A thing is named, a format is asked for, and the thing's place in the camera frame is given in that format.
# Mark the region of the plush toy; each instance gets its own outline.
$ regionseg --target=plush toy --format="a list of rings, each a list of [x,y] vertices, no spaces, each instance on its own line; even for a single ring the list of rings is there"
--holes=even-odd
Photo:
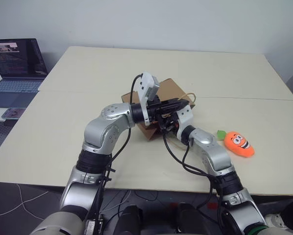
[[[217,137],[220,141],[224,141],[226,148],[239,156],[249,158],[254,154],[253,147],[238,132],[217,131]]]

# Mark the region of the cardboard box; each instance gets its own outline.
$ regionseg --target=cardboard box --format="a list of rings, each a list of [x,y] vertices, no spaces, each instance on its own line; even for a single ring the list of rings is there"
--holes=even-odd
[[[184,94],[185,92],[171,78],[160,82],[160,88],[157,92],[157,95],[161,101],[173,99],[173,98],[180,98]],[[186,99],[189,101],[191,108],[195,106],[195,104],[192,102],[192,100],[188,96],[183,97],[183,99]],[[124,103],[129,102],[129,100],[130,100],[130,92],[122,95],[122,101]],[[137,92],[134,92],[132,94],[132,102],[139,103],[139,97]],[[149,126],[145,126],[144,123],[139,123],[137,125],[148,140],[150,140],[154,135],[160,132],[160,128],[157,123],[152,123]]]

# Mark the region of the dark gray floor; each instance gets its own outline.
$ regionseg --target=dark gray floor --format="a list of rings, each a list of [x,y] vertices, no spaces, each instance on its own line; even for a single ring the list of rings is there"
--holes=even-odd
[[[28,200],[34,198],[45,190],[34,186],[21,185],[23,199]],[[111,208],[117,205],[123,197],[126,190],[112,190],[107,189],[104,194],[104,201],[102,208],[117,194],[117,196],[106,206],[105,209]],[[155,191],[136,191],[138,195],[145,198],[152,199],[156,196]],[[53,212],[56,212],[59,206],[61,194],[56,192],[49,192],[44,196],[37,198],[32,202],[25,204],[26,208],[38,217],[46,218]],[[126,200],[121,207],[121,210],[131,204],[136,204],[143,210],[144,213],[144,229],[142,235],[154,235],[154,234],[167,234],[174,233],[173,221],[173,208],[179,202],[186,202],[193,204],[194,206],[199,204],[205,199],[205,194],[198,193],[185,193],[185,192],[169,192],[160,191],[158,198],[155,201],[147,201],[137,197],[134,191],[131,191],[130,197]],[[265,203],[259,205],[259,208],[263,214],[275,213],[283,210],[283,208],[292,200],[286,200],[282,202]],[[212,202],[216,203],[216,197],[212,198]],[[0,213],[7,212],[21,203],[19,189],[16,184],[0,183]],[[216,219],[216,210],[202,209],[205,213]],[[104,218],[110,218],[117,212],[117,208],[103,212]],[[17,208],[13,212],[0,216],[0,235],[14,235],[14,234],[29,234],[39,223],[40,219],[34,218],[28,214],[22,207]],[[111,221],[109,226],[104,231],[104,235],[112,235],[115,224],[117,222],[117,216]],[[210,230],[210,234],[220,235],[220,231],[217,226],[212,222],[205,220],[207,227]]]

